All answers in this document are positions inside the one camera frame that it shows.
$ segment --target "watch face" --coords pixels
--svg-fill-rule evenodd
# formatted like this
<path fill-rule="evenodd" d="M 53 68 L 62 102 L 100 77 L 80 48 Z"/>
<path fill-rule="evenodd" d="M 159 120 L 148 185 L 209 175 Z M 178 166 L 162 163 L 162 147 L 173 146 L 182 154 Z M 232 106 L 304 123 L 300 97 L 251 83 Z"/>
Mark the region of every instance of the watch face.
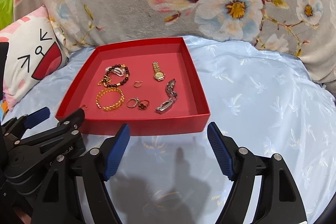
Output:
<path fill-rule="evenodd" d="M 162 81 L 163 78 L 165 77 L 165 74 L 161 71 L 158 71 L 157 73 L 155 73 L 154 78 L 158 81 Z"/>

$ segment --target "red tray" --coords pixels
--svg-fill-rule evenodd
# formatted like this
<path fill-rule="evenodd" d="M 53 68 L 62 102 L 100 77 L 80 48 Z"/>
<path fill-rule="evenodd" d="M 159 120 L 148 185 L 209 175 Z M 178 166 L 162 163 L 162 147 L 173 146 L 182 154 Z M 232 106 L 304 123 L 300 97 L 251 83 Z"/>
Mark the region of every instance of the red tray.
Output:
<path fill-rule="evenodd" d="M 162 82 L 154 79 L 153 62 L 158 62 L 166 74 Z M 115 64 L 125 64 L 130 72 L 128 82 L 120 89 L 125 102 L 117 110 L 109 112 L 99 109 L 96 96 L 103 87 L 97 83 L 103 78 L 105 68 Z M 112 83 L 123 78 L 110 75 Z M 174 91 L 178 100 L 164 114 L 155 109 L 168 100 L 165 92 L 167 83 L 176 79 Z M 135 81 L 143 81 L 140 88 L 133 86 Z M 128 99 L 138 97 L 150 101 L 147 110 L 128 108 Z M 105 94 L 101 106 L 110 106 L 120 99 L 117 92 Z M 83 133 L 114 135 L 122 123 L 130 126 L 136 136 L 170 135 L 203 131 L 210 111 L 198 78 L 193 61 L 182 37 L 144 39 L 97 47 L 67 91 L 56 118 L 61 120 L 86 105 Z"/>

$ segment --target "green fabric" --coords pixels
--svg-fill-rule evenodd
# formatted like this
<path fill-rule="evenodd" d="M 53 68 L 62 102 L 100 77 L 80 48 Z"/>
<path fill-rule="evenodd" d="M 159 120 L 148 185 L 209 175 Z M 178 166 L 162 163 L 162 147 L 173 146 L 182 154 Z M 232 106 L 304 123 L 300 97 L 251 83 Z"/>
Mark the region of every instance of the green fabric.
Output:
<path fill-rule="evenodd" d="M 0 30 L 13 23 L 13 0 L 0 0 Z"/>

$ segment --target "watch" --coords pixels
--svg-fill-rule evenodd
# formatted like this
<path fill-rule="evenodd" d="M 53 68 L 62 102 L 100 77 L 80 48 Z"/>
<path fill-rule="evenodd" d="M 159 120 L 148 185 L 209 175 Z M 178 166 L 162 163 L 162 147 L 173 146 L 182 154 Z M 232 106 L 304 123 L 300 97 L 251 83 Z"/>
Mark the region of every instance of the watch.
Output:
<path fill-rule="evenodd" d="M 165 74 L 160 70 L 159 64 L 157 62 L 153 62 L 154 68 L 154 79 L 157 81 L 163 81 L 165 78 Z"/>

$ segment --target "white and pink pillow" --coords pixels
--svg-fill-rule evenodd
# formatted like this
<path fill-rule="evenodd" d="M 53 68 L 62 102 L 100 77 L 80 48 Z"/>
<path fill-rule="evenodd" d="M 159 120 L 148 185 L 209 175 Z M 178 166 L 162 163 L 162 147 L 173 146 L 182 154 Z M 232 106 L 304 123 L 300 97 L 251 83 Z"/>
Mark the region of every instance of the white and pink pillow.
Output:
<path fill-rule="evenodd" d="M 9 42 L 3 80 L 9 110 L 40 80 L 67 62 L 44 6 L 2 29 L 0 42 Z"/>

